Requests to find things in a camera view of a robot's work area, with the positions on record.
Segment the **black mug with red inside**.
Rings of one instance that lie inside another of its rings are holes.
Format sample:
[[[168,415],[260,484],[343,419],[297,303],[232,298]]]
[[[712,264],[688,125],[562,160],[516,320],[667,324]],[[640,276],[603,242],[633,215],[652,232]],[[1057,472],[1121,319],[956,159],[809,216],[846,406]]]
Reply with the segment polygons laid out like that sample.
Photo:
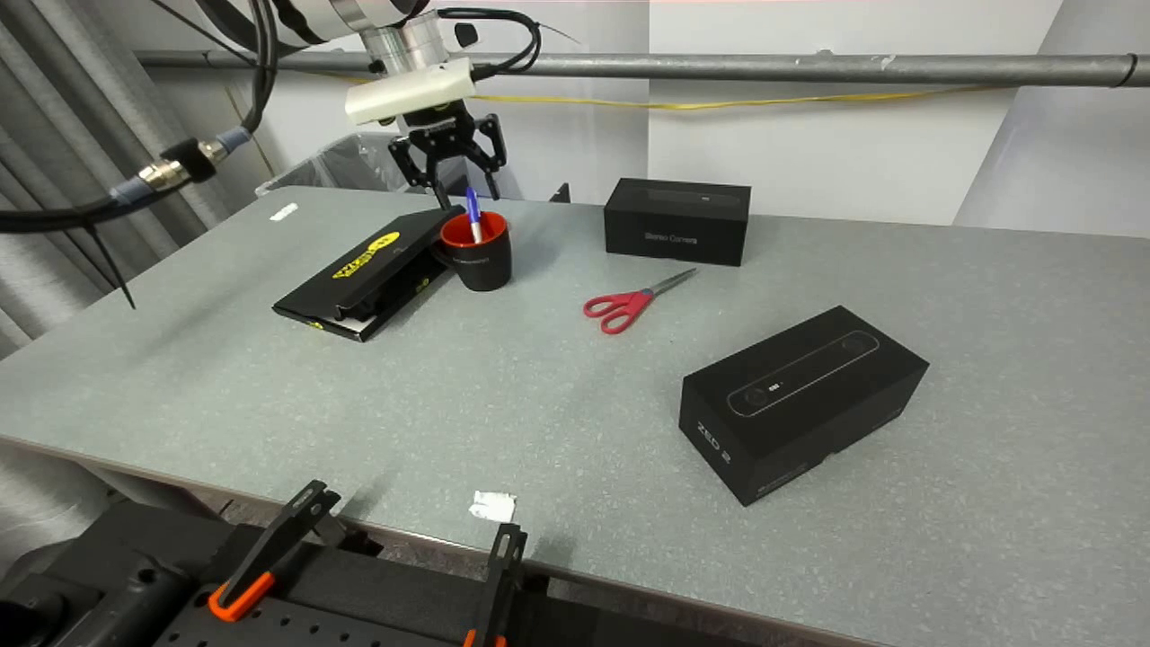
[[[501,213],[481,213],[482,239],[475,241],[471,219],[465,214],[445,221],[439,230],[436,255],[471,291],[503,288],[512,279],[509,222]]]

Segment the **black perforated mount plate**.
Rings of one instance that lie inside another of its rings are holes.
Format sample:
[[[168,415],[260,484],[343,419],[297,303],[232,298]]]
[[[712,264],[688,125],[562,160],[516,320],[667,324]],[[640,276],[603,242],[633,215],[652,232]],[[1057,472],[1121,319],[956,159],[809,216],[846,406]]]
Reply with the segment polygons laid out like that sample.
[[[0,581],[0,647],[463,647],[484,577],[381,557],[350,531],[340,547],[309,534],[276,584],[235,623],[210,614],[264,527],[121,503],[49,565]],[[507,647],[753,647],[551,596],[526,576]]]

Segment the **clear plastic cover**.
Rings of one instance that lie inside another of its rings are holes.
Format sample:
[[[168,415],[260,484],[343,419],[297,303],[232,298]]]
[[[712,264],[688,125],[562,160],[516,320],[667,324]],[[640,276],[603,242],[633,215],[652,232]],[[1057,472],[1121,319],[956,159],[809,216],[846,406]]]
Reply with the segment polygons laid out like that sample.
[[[334,140],[299,164],[288,168],[288,171],[260,184],[254,188],[255,197],[266,197],[273,190],[286,187],[425,193],[424,188],[413,187],[394,164],[389,152],[389,143],[394,137],[389,132],[361,131]],[[491,197],[482,174],[463,157],[444,161],[438,165],[437,174],[448,197],[463,197],[465,185],[473,185],[481,198]],[[500,197],[526,199],[512,171],[500,171],[494,179],[500,187]]]

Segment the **grey curtain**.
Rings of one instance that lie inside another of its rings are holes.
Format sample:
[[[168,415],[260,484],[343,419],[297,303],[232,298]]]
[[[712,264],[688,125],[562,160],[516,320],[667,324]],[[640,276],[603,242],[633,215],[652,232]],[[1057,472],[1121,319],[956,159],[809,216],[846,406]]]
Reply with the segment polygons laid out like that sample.
[[[78,208],[189,131],[99,0],[0,0],[0,210]],[[0,359],[229,217],[199,184],[98,226],[0,233]]]

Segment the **grey metal pipe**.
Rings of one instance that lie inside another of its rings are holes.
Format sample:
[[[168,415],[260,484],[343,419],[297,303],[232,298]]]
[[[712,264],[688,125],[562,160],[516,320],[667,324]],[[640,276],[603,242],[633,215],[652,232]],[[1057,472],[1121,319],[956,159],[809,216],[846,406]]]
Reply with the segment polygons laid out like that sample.
[[[543,54],[529,76],[989,87],[1150,87],[1150,55]]]

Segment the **red scissors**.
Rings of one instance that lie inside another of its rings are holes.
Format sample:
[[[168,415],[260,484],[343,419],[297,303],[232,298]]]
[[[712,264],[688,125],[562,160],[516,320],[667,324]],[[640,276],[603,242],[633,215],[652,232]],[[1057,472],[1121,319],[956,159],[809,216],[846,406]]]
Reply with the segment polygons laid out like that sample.
[[[650,284],[646,288],[595,296],[588,300],[582,311],[586,318],[599,319],[599,329],[604,334],[621,334],[632,328],[632,323],[641,318],[641,313],[645,311],[658,295],[687,282],[695,274],[698,274],[698,269],[683,270],[662,282]]]

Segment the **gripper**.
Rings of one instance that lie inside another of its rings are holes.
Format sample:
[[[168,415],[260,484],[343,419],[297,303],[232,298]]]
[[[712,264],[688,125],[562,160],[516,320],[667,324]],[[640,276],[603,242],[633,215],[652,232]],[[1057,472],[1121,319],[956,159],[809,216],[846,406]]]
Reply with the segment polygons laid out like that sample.
[[[438,175],[443,156],[437,146],[463,144],[463,157],[483,175],[489,197],[493,200],[503,198],[496,175],[507,163],[507,151],[500,118],[496,114],[474,120],[463,100],[452,100],[404,113],[400,120],[407,128],[407,134],[392,138],[388,151],[411,187],[428,188],[442,209],[452,208],[447,188],[443,187]],[[417,165],[411,151],[423,154],[424,165]]]

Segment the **flat black box yellow print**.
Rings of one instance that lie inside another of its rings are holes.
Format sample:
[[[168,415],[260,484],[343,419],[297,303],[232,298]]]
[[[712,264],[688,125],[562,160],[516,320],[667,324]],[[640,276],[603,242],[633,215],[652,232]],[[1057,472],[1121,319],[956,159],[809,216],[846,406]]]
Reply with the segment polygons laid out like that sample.
[[[329,334],[367,342],[447,270],[437,253],[440,229],[461,214],[463,208],[455,205],[394,218],[288,292],[273,311]]]

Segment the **black and orange clamp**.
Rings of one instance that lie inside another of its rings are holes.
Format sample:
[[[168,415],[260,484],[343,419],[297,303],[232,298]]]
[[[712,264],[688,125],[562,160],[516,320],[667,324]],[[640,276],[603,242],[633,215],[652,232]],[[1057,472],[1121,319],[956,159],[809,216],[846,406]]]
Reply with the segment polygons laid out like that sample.
[[[325,482],[306,484],[279,508],[241,564],[207,599],[210,614],[227,623],[241,621],[276,584],[276,569],[309,534],[329,547],[340,547],[348,539],[348,532],[332,515],[340,502],[342,495],[329,490]]]
[[[522,585],[526,541],[528,534],[518,524],[503,523],[497,529],[473,611],[473,627],[463,636],[463,647],[507,647],[505,632]]]

